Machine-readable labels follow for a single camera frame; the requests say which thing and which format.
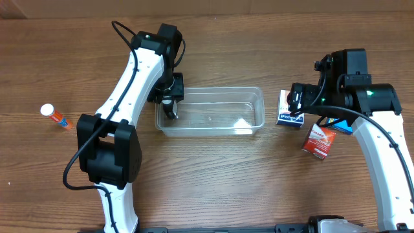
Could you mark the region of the white blue plaster box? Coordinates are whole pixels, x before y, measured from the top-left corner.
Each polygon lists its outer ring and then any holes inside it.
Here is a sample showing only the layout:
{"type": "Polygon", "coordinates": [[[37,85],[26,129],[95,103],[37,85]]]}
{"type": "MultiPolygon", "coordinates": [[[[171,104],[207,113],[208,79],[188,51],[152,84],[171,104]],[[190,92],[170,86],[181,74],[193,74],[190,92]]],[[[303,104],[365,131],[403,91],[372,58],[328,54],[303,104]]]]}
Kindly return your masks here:
{"type": "Polygon", "coordinates": [[[304,114],[299,116],[291,116],[287,97],[290,94],[288,90],[280,90],[278,100],[278,113],[276,117],[276,124],[282,126],[291,126],[301,128],[305,121],[304,114]]]}

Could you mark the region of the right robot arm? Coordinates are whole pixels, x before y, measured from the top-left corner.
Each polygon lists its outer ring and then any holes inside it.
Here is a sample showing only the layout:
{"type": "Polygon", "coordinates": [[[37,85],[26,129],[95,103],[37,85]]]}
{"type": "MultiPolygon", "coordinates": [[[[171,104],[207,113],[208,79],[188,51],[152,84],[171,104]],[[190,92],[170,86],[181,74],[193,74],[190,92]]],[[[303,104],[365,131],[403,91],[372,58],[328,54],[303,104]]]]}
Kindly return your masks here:
{"type": "Polygon", "coordinates": [[[344,49],[314,63],[318,84],[293,83],[292,116],[308,113],[345,121],[353,129],[375,193],[379,232],[413,231],[413,161],[394,87],[372,83],[365,49],[344,49]]]}

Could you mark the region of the dark bottle white cap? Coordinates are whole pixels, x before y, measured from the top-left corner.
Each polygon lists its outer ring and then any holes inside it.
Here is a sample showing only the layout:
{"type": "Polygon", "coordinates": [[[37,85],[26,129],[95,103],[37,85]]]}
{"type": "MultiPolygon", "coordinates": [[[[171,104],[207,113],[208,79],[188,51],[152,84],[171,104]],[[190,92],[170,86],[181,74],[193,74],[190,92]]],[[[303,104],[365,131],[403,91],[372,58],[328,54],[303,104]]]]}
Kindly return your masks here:
{"type": "Polygon", "coordinates": [[[162,108],[168,119],[174,120],[177,117],[177,103],[175,100],[163,100],[162,108]]]}

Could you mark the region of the blue medicine box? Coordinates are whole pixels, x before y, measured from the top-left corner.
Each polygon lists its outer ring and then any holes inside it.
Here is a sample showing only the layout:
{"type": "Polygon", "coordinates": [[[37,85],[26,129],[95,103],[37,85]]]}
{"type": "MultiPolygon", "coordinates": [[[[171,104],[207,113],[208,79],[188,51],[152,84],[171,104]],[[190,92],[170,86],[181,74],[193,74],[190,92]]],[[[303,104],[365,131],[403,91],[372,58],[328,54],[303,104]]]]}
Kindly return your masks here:
{"type": "MultiPolygon", "coordinates": [[[[338,119],[337,118],[327,118],[327,120],[326,120],[325,123],[326,124],[329,124],[331,122],[334,122],[335,120],[338,120],[338,119]]],[[[343,132],[345,134],[348,134],[348,135],[352,135],[353,134],[352,127],[347,125],[347,121],[346,120],[344,120],[342,122],[338,122],[338,123],[333,124],[331,126],[328,126],[328,128],[332,128],[332,129],[341,131],[341,132],[343,132]]]]}

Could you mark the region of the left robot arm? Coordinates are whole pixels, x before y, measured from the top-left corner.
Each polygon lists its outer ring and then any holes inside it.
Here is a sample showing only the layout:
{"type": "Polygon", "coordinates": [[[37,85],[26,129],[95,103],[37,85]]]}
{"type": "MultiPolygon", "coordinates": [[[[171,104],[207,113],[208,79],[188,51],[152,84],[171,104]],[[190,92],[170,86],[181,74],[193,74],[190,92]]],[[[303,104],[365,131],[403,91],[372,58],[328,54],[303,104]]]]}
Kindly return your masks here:
{"type": "Polygon", "coordinates": [[[176,26],[161,24],[157,33],[138,32],[125,40],[130,54],[116,87],[93,115],[82,114],[76,126],[78,151],[74,162],[91,182],[85,189],[100,194],[105,225],[102,232],[139,232],[133,206],[133,182],[142,163],[136,127],[145,103],[161,105],[169,119],[177,117],[177,104],[184,98],[183,75],[175,72],[185,52],[185,40],[176,26]]]}

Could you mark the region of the red Panadol box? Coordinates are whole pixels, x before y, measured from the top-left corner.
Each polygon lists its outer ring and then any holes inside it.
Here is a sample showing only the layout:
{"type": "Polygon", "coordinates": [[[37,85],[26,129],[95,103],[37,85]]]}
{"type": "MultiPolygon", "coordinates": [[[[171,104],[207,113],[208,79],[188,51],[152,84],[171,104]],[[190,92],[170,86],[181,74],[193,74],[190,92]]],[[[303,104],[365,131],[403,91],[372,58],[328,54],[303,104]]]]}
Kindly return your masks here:
{"type": "Polygon", "coordinates": [[[329,154],[335,138],[335,132],[313,124],[307,133],[301,149],[313,154],[319,159],[325,159],[329,154]]]}

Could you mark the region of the orange tablet tube white cap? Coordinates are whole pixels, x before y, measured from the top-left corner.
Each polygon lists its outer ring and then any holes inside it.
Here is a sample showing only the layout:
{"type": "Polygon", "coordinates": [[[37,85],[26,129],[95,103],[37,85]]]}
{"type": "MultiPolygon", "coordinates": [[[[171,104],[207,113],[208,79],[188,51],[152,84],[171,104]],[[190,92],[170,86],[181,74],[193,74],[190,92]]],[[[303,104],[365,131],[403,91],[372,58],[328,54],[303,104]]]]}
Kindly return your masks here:
{"type": "Polygon", "coordinates": [[[40,113],[55,121],[58,125],[65,129],[72,129],[73,123],[62,115],[52,104],[44,104],[41,106],[40,113]]]}

